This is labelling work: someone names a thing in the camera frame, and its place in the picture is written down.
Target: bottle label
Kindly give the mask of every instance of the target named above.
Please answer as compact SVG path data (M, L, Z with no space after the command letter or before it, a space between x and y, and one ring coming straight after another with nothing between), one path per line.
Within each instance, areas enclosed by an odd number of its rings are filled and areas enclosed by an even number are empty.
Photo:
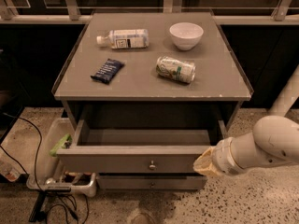
M137 30L115 30L113 31L113 49L145 48L149 45L148 31Z
M132 37L130 39L116 39L115 43L118 49L136 49L146 47L143 37Z

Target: blue snack bar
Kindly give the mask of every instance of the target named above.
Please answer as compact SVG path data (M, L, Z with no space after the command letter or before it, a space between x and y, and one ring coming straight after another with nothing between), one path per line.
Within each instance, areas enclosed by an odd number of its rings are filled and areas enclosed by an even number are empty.
M101 69L95 73L91 78L95 81L100 81L105 84L109 84L111 79L118 73L118 71L124 66L124 63L107 59L107 61L103 64Z

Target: terrazzo floor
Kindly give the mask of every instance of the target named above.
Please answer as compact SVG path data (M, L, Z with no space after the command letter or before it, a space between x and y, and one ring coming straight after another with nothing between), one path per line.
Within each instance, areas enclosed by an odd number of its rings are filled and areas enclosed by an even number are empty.
M31 120L44 136L62 111L60 108L25 108L21 116ZM249 132L254 123L266 114L265 109L240 109L229 135ZM299 122L299 111L291 110L287 117ZM18 120L2 145L30 172L37 144L36 130ZM1 151L0 159L6 158ZM236 177L209 177L205 187L196 192L98 190L96 196L88 200L89 216L85 223L130 223L134 215L144 211L157 224L299 224L298 168L257 168ZM29 190L25 184L0 184L0 223L28 223L36 197L36 191ZM82 223L87 215L87 206L82 195L75 195L75 198L78 223ZM48 198L44 208L55 203L59 200ZM71 217L68 221L77 223ZM55 208L49 215L48 223L66 223L64 210Z

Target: electrical cable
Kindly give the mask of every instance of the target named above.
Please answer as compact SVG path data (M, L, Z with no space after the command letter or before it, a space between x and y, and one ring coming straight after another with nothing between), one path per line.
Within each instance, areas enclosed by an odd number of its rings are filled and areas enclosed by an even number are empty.
M90 206L89 206L89 204L88 204L88 199L87 199L86 195L83 195L83 196L84 196L84 198L85 198L85 202L86 202L86 217L85 217L85 219L83 220L82 224L85 224L85 222L87 221L88 216L89 216L89 214L90 214Z
M58 197L59 200L64 204L64 206L68 209L68 211L69 211L69 213L71 214L71 216L73 217L73 219L76 220L76 221L78 221L77 213L76 213L74 210L72 210L72 208L70 208L70 207L68 206L68 204L66 204L66 203L64 202L64 200L62 199L62 197L60 197L60 195L57 194L57 197Z
M14 118L14 119L21 119L21 120L23 120L23 121L26 121L26 122L30 123L33 127L36 128L36 130L37 130L37 132L38 132L38 134L39 134L39 142L38 142L37 151L36 151L36 157L35 157L35 170L34 170L34 172L35 172L35 181L36 181L36 184L37 184L39 190L40 190L40 191L44 191L44 190L39 186L38 181L37 181L37 176L36 176L37 156L38 156L38 151L39 151L39 149L40 149L40 145L41 145L42 140L43 140L43 137L42 137L42 135L41 135L41 132L40 132L39 129L34 125L34 123L33 123L32 121L28 120L28 119L24 119L24 118L21 118L21 117L11 116L11 115L9 115L8 113L2 113L2 114L5 115L5 116Z
M28 173L26 172L26 170L24 169L24 167L20 164L19 161L17 161L15 158L13 158L9 153L7 153L7 151L2 147L2 145L0 145L0 148L5 152L6 155L8 155L12 160L14 160L16 163L19 164L19 166L23 169L23 171L26 173L26 175L28 175Z
M65 207L63 204L55 204L55 205L53 205L53 206L49 209L49 211L46 213L46 224L48 223L48 218L49 218L50 211L53 210L53 208L56 207L56 206L61 206L61 207L64 209L64 213L65 213L65 222L66 222L67 224L69 224L69 222L68 222L68 214L67 214L67 210L66 210L66 207Z
M38 182L37 182L37 176L36 176L36 163L37 163L37 157L38 157L38 152L39 152L39 149L40 149L42 140L43 140L43 139L42 139L42 134L41 134L40 130L34 125L33 122L31 122L31 121L28 120L28 119L24 119L24 118L21 118L21 117L11 116L11 115L9 115L9 114L7 114L7 113L2 113L2 114L5 115L5 116L14 118L14 119L21 119L21 120L24 120L24 121L28 122L29 124L31 124L33 127L36 128L36 130L37 130L37 132L38 132L38 134L39 134L39 142L38 142L38 147L37 147L36 157L35 157L35 170L34 170L34 172L35 172L35 182L36 182L36 184L37 184L39 190L40 190L40 191L44 191L44 190L39 186L39 184L38 184ZM12 158L12 157L11 157L5 150L4 150L4 149L3 149L3 151L4 151L4 152L5 152L5 153L6 153L12 160L14 160L15 162L17 162L17 163L19 164L19 166L23 169L23 171L28 175L28 173L25 171L25 169L22 167L22 165L21 165L17 160L15 160L14 158ZM49 211L46 213L46 224L47 224L47 222L48 222L48 216L49 216L50 211L51 211L54 207L56 207L56 206L61 206L61 207L64 209L64 212L65 212L65 221L66 221L67 224L69 224L69 222L68 222L67 210L68 210L69 213L71 214L72 218L73 218L74 220L76 220L77 223L78 223L78 216L77 216L77 213L75 212L75 211L77 210L77 202L76 202L75 197L74 197L73 195L63 195L63 194L58 194L58 193L55 193L55 194L56 194L56 196L60 199L60 201L61 201L63 204L55 204L55 205L53 205L53 206L49 209ZM87 199L86 195L83 195L83 196L84 196L84 198L85 198L85 203L86 203L87 213L86 213L86 217L84 218L82 224L84 224L84 223L87 221L88 216L89 216L89 212L90 212L90 211L89 211L89 203L88 203L88 199ZM69 200L69 202L72 203L72 205L74 206L75 211L72 210L72 208L70 208L70 207L63 201L62 197L67 198L67 199Z

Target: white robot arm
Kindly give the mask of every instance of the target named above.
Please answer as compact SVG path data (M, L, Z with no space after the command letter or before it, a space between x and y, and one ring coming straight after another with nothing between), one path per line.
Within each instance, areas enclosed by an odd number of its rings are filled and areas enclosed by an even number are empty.
M194 163L201 175L239 175L253 167L299 164L299 125L281 116L260 119L251 133L226 138Z

